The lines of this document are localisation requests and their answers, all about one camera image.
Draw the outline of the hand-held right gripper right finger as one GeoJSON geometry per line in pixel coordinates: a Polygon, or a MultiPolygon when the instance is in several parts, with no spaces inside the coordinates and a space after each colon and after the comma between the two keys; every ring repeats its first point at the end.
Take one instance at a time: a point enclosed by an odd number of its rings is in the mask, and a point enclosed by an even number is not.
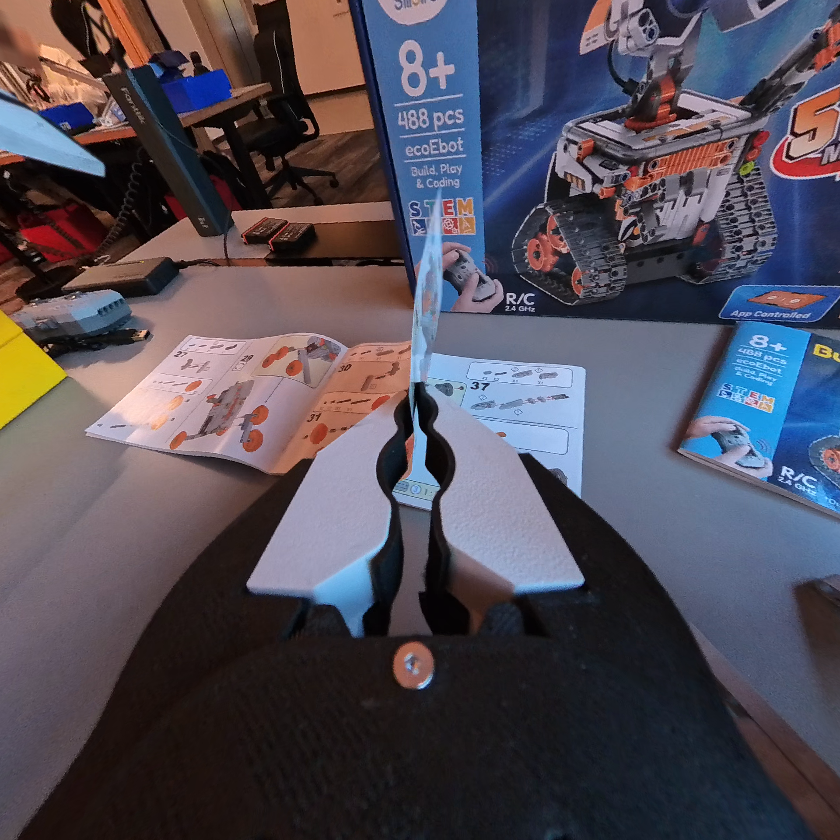
{"type": "Polygon", "coordinates": [[[517,595],[583,585],[546,505],[573,492],[447,397],[420,395],[417,426],[439,484],[419,595],[434,634],[466,634],[517,595]]]}

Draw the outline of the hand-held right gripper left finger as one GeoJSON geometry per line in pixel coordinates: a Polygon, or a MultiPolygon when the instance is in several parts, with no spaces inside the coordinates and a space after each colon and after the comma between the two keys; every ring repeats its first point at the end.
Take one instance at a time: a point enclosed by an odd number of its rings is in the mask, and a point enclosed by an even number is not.
{"type": "Polygon", "coordinates": [[[403,573],[392,491],[406,472],[407,399],[391,399],[308,467],[247,581],[258,595],[335,606],[355,637],[386,634],[403,573]]]}

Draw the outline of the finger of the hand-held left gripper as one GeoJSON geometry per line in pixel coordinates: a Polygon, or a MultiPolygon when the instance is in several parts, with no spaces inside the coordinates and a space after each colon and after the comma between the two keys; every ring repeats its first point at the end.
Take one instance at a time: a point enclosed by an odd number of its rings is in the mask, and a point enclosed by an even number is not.
{"type": "Polygon", "coordinates": [[[1,151],[90,175],[106,167],[83,146],[4,91],[1,92],[1,151]]]}

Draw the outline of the white instruction booklet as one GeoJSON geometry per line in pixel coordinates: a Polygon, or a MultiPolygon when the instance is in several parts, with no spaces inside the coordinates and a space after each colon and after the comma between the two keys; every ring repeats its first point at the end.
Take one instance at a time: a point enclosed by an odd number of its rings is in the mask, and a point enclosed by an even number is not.
{"type": "Polygon", "coordinates": [[[307,331],[264,339],[189,336],[87,435],[281,475],[404,396],[415,363],[425,360],[434,396],[463,407],[581,492],[583,368],[431,354],[418,327],[413,338],[347,348],[307,331]]]}

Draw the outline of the grey desk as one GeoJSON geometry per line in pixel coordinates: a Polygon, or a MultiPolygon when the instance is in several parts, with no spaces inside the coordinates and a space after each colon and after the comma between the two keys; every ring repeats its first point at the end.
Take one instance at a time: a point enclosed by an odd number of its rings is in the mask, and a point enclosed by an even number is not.
{"type": "Polygon", "coordinates": [[[392,205],[382,202],[237,211],[232,213],[234,226],[226,240],[222,236],[201,236],[192,222],[184,218],[121,258],[120,263],[170,257],[174,261],[209,260],[220,266],[264,266],[272,260],[267,257],[268,248],[245,245],[241,237],[242,232],[263,217],[314,224],[318,229],[318,239],[312,247],[315,255],[277,258],[278,265],[327,265],[330,256],[339,260],[362,257],[404,260],[405,251],[398,237],[392,205]]]}
{"type": "MultiPolygon", "coordinates": [[[[2,430],[2,838],[87,740],[187,563],[270,486],[214,458],[85,435],[188,334],[410,337],[403,269],[188,269],[131,307],[150,341],[76,353],[2,430]]],[[[838,838],[838,520],[676,453],[729,331],[447,312],[444,354],[586,369],[583,498],[715,648],[744,734],[815,833],[838,838]]]]}

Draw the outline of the red box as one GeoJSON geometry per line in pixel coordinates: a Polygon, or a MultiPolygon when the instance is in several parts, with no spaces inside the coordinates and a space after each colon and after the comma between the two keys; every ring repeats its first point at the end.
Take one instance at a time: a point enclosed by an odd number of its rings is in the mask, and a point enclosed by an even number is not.
{"type": "Polygon", "coordinates": [[[18,213],[17,224],[22,237],[52,263],[92,255],[108,234],[87,205],[75,202],[18,213]]]}

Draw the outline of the dark blue long case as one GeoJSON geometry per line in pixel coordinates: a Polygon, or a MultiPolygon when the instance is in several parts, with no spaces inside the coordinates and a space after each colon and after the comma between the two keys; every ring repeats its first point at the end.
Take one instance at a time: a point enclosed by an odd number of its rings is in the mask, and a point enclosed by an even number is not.
{"type": "Polygon", "coordinates": [[[181,121],[149,66],[102,78],[197,233],[225,234],[233,220],[189,144],[181,121]]]}

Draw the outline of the black charger box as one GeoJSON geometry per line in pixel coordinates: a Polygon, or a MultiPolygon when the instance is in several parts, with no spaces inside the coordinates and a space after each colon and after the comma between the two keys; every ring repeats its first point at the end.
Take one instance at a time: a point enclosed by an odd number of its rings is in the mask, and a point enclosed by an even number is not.
{"type": "Polygon", "coordinates": [[[166,288],[179,272],[178,264],[169,257],[104,264],[84,269],[61,292],[112,290],[123,298],[153,296],[166,288]]]}

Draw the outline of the blue storage bins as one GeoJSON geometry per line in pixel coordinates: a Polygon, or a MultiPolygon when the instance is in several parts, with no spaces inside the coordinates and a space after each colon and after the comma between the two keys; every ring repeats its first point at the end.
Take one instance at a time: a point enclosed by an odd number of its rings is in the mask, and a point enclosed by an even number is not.
{"type": "Polygon", "coordinates": [[[150,66],[177,113],[204,109],[231,98],[232,87],[224,69],[208,69],[196,51],[190,52],[189,59],[192,76],[183,73],[187,58],[178,50],[164,50],[150,58],[150,66]]]}

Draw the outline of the grey battery hub brick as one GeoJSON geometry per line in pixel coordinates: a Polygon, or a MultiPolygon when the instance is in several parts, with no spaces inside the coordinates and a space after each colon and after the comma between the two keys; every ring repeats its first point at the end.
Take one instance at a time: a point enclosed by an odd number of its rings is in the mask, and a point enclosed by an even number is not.
{"type": "Polygon", "coordinates": [[[131,317],[128,302],[115,290],[80,291],[38,299],[11,315],[37,343],[107,333],[122,327],[131,317]]]}

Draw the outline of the yellow plastic bin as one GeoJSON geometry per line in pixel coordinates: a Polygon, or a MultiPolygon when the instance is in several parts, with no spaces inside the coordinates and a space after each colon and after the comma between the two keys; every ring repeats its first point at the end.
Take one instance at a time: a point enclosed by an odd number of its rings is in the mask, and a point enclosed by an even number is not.
{"type": "Polygon", "coordinates": [[[57,362],[1,313],[1,427],[66,377],[57,362]]]}

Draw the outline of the black office chair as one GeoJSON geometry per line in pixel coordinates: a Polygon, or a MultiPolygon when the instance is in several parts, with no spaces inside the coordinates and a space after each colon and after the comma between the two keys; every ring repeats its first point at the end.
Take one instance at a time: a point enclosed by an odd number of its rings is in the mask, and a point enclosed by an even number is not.
{"type": "Polygon", "coordinates": [[[336,174],[294,167],[287,160],[288,153],[320,135],[318,122],[303,95],[298,78],[287,3],[275,1],[256,5],[255,16],[255,56],[261,80],[271,85],[271,95],[266,100],[271,117],[258,117],[256,122],[244,126],[242,137],[248,151],[264,157],[268,171],[275,170],[276,159],[281,161],[279,173],[265,184],[268,196],[275,195],[283,185],[289,184],[292,190],[301,187],[307,191],[315,204],[320,205],[322,199],[304,177],[326,176],[331,187],[338,187],[336,174]]]}

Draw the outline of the blue cover booklet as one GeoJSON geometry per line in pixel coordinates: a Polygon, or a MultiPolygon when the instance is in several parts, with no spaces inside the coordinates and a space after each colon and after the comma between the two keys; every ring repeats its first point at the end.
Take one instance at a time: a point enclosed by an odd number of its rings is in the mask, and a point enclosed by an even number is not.
{"type": "Polygon", "coordinates": [[[838,338],[745,322],[679,452],[838,517],[838,427],[838,338]]]}

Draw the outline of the blue robot kit box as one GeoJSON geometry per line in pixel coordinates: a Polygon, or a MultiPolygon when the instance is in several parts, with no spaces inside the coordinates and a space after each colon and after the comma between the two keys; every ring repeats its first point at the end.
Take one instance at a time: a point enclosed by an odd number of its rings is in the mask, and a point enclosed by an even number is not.
{"type": "Polygon", "coordinates": [[[838,329],[838,2],[350,2],[444,307],[838,329]]]}

